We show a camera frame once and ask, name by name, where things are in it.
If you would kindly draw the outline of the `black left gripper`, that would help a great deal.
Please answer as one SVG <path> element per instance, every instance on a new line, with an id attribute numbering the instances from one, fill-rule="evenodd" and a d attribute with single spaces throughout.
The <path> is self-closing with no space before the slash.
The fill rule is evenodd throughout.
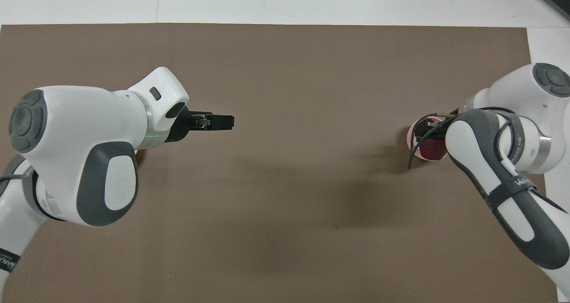
<path id="1" fill-rule="evenodd" d="M 165 143 L 181 141 L 190 131 L 229 131 L 234 128 L 235 118 L 232 115 L 215 115 L 207 111 L 190 111 L 183 109 L 173 122 Z"/>

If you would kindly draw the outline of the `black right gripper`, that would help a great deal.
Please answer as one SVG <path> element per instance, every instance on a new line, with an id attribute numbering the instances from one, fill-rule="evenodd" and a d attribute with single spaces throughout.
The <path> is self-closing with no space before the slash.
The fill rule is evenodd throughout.
<path id="1" fill-rule="evenodd" d="M 415 123 L 415 137 L 420 139 L 425 136 L 426 139 L 442 140 L 450 124 L 451 118 L 443 118 L 437 115 L 430 116 L 428 119 Z"/>

